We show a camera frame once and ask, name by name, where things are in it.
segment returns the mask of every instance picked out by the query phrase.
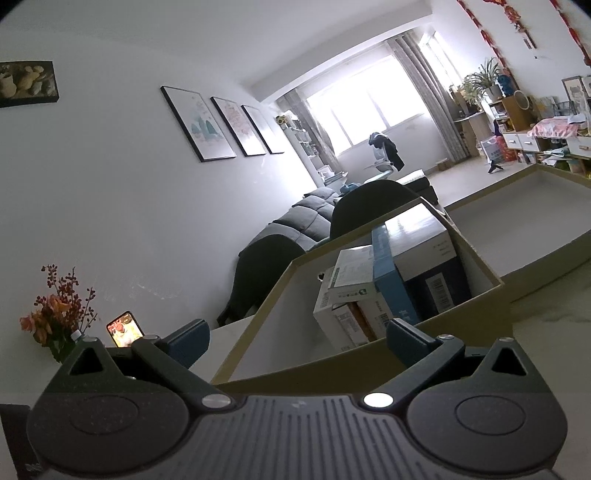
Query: orange flower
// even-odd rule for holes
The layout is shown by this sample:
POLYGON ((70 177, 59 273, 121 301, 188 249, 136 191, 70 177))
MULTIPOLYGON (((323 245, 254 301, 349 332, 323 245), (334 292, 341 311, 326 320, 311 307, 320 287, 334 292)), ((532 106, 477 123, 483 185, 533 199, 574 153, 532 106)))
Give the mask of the orange flower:
POLYGON ((70 310, 70 304, 63 303, 60 300, 60 298, 55 294, 49 295, 49 298, 47 299, 47 304, 49 305, 49 308, 53 310, 53 313, 56 316, 61 316, 63 312, 67 312, 68 310, 70 310))
POLYGON ((33 331, 33 320, 30 314, 20 318, 19 322, 21 322, 21 330, 26 330, 27 332, 33 331))
POLYGON ((35 333, 33 333, 33 338, 37 343, 45 345, 47 343, 47 331, 43 328, 38 328, 35 330, 35 333))

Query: blue box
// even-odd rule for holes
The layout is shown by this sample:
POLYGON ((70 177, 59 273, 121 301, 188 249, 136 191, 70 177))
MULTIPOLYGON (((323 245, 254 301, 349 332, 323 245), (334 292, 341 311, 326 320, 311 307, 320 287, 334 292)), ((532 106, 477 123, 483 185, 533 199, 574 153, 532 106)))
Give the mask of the blue box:
POLYGON ((381 292, 388 307, 395 317, 399 317, 411 325, 421 322, 413 301, 408 295, 402 277, 394 265, 390 250, 388 228, 381 225, 372 231, 374 245, 374 283, 381 292))

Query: picture frame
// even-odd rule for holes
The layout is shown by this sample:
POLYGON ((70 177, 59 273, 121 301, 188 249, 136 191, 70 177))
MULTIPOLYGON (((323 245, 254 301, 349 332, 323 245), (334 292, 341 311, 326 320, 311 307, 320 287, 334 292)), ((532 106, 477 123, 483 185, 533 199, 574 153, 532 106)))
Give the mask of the picture frame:
POLYGON ((277 135, 275 135, 275 132, 271 129, 269 122, 267 122, 267 119, 263 116, 262 112, 258 108, 249 105, 242 105, 242 109, 255 127, 256 132, 261 137, 269 152, 272 154, 285 153, 285 144, 277 137, 277 135))
POLYGON ((215 96, 212 97, 212 102, 230 129, 244 156, 252 157, 267 153, 240 105, 231 100, 215 96))
POLYGON ((200 93, 166 85, 160 90, 200 161, 236 158, 200 93))
POLYGON ((52 61, 0 62, 0 108, 60 99, 52 61))
POLYGON ((569 100, 574 103, 576 113, 585 113, 589 108, 587 105, 588 95, 585 91, 581 75, 562 80, 569 100))
POLYGON ((587 97, 591 98, 591 75, 583 77, 583 86, 585 87, 587 97))

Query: metal screw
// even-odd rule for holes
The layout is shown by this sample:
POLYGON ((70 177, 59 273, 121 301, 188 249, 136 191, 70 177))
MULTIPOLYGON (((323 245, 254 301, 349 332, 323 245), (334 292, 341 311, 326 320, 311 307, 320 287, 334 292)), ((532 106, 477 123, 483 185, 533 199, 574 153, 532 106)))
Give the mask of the metal screw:
POLYGON ((211 393, 205 395, 201 403, 207 408, 225 408, 232 403, 232 399, 222 393, 211 393))
POLYGON ((387 393, 370 393, 364 396, 363 403, 372 408, 386 408, 394 403, 394 399, 387 393))

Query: chair backrest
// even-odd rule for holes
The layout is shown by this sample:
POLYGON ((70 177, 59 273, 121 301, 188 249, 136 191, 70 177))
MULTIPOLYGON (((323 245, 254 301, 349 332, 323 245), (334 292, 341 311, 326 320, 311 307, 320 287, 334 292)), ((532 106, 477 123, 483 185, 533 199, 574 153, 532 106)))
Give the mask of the chair backrest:
POLYGON ((418 195, 391 180, 376 180, 349 192, 335 206, 330 238, 335 239, 417 199, 418 195))
POLYGON ((292 260, 305 253, 283 235, 268 235, 248 245, 238 258, 232 294, 218 323, 242 319, 251 307, 259 307, 292 260))

